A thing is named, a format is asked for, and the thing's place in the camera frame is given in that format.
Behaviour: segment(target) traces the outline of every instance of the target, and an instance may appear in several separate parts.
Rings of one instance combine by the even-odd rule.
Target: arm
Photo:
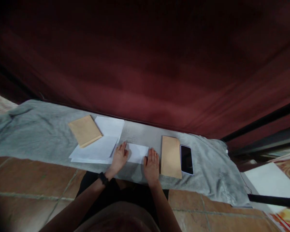
[[[153,148],[148,151],[148,157],[144,157],[144,174],[154,199],[161,232],[181,232],[171,206],[162,191],[159,182],[159,155]]]
[[[127,143],[124,142],[116,148],[112,165],[105,172],[105,176],[108,180],[111,180],[115,175],[117,175],[126,164],[128,158],[128,151],[125,150],[126,145]],[[74,231],[103,189],[105,189],[105,185],[102,184],[100,179],[97,179],[73,202],[49,221],[40,232]]]

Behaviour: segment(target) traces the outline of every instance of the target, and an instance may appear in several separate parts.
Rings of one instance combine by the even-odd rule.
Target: wrist
[[[153,182],[153,183],[151,183],[151,184],[149,185],[149,188],[150,188],[151,190],[156,190],[156,189],[158,189],[158,188],[162,188],[162,187],[161,187],[160,181],[159,181],[159,180],[156,180],[155,182]]]
[[[109,169],[106,170],[104,175],[110,181],[112,178],[114,178],[114,176],[117,175],[117,172],[115,172],[114,169],[109,168]]]

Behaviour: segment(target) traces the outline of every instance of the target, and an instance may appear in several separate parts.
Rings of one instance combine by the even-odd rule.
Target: black watch
[[[103,172],[99,174],[99,178],[102,181],[102,184],[104,184],[105,186],[109,184],[109,180],[106,178]]]

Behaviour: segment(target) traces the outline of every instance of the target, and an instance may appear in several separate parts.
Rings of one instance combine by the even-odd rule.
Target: white paper
[[[112,157],[114,155],[115,148],[119,144],[119,140],[121,137],[121,133],[122,133],[125,121],[122,119],[97,116],[94,122],[97,124],[99,130],[104,136],[118,137],[116,144],[114,146],[114,149],[110,155],[110,157]]]
[[[103,136],[85,148],[77,145],[69,158],[106,160],[111,156],[117,139],[118,137]]]
[[[77,163],[99,163],[99,164],[112,164],[113,157],[110,157],[108,159],[81,159],[81,158],[72,158],[71,162],[77,162]]]
[[[148,154],[148,147],[136,145],[132,143],[127,143],[126,150],[129,151],[129,156],[127,162],[143,164],[144,156]],[[99,164],[111,164],[113,161],[113,156],[108,159],[83,159],[83,158],[73,158],[71,162],[78,163],[99,163]]]
[[[129,151],[127,162],[143,164],[144,156],[148,155],[148,147],[128,143],[126,150]]]

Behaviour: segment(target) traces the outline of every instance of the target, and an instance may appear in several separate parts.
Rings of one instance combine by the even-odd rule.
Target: smartphone
[[[193,165],[190,147],[184,145],[180,146],[180,163],[182,172],[193,175]]]

